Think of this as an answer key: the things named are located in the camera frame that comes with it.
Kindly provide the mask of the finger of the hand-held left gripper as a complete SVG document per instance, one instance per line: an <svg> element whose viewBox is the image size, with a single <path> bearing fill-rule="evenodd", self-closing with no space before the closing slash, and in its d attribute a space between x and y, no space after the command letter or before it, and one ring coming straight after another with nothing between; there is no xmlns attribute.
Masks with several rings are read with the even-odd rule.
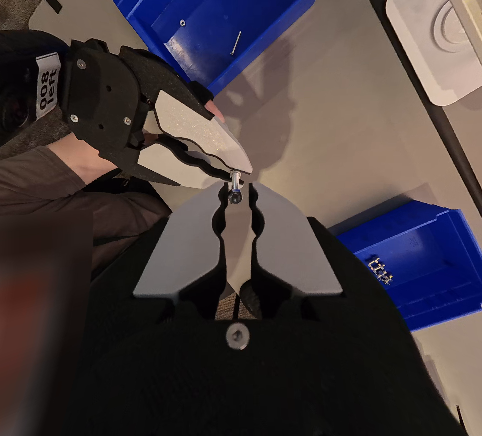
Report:
<svg viewBox="0 0 482 436"><path fill-rule="evenodd" d="M175 186L206 189L230 182L233 170L244 173L244 149L232 135L144 135L138 164L171 180Z"/></svg>
<svg viewBox="0 0 482 436"><path fill-rule="evenodd" d="M207 119L163 90L159 91L154 111L163 133L189 140L228 168L252 173L252 164L244 148L218 117Z"/></svg>

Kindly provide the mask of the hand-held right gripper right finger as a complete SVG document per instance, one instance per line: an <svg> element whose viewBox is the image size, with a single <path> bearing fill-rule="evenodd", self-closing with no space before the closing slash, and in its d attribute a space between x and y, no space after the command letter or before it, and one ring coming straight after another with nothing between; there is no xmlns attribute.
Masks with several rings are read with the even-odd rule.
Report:
<svg viewBox="0 0 482 436"><path fill-rule="evenodd" d="M259 295L338 296L342 287L308 218L260 182L249 185L252 211L251 280Z"/></svg>

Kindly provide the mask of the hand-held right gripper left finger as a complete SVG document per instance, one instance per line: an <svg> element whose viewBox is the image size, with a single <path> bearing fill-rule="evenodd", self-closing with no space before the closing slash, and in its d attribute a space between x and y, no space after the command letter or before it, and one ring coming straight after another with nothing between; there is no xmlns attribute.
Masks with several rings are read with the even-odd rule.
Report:
<svg viewBox="0 0 482 436"><path fill-rule="evenodd" d="M223 291L226 190L225 182L216 182L171 214L133 291L136 298L178 300L183 290L217 270Z"/></svg>

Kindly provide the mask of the blue plastic bin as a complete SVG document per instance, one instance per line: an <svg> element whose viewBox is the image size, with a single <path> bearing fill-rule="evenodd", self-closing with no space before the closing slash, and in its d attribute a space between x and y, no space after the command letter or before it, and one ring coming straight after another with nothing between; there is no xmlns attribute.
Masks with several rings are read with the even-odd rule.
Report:
<svg viewBox="0 0 482 436"><path fill-rule="evenodd" d="M112 0L148 50L218 94L315 0ZM179 21L184 19L185 27ZM239 31L242 35L230 55Z"/></svg>
<svg viewBox="0 0 482 436"><path fill-rule="evenodd" d="M365 267L380 256L410 331L481 311L481 248L461 210L413 200L336 237Z"/></svg>

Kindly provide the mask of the person's left hand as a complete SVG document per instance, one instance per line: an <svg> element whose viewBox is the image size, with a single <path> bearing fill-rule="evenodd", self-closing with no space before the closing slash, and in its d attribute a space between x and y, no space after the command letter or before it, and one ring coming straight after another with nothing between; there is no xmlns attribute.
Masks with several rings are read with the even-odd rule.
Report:
<svg viewBox="0 0 482 436"><path fill-rule="evenodd" d="M220 112L219 108L215 105L213 100L208 100L204 106L210 113L214 114L215 117L220 119L222 123L225 123L225 117Z"/></svg>

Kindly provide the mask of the cluster of assembled bolts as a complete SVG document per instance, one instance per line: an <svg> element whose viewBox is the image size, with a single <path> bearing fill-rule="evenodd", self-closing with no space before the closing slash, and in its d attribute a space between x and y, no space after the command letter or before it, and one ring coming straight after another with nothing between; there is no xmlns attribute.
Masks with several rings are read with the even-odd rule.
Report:
<svg viewBox="0 0 482 436"><path fill-rule="evenodd" d="M380 256L372 254L365 260L365 262L379 282L387 286L393 282L393 274L387 269L386 264L382 261Z"/></svg>

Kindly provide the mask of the white tablet stand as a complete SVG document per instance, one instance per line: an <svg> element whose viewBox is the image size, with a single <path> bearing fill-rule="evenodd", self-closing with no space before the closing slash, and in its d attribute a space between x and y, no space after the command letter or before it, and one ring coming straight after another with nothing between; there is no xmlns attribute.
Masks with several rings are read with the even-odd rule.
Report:
<svg viewBox="0 0 482 436"><path fill-rule="evenodd" d="M481 88L481 0L387 0L386 14L433 104Z"/></svg>

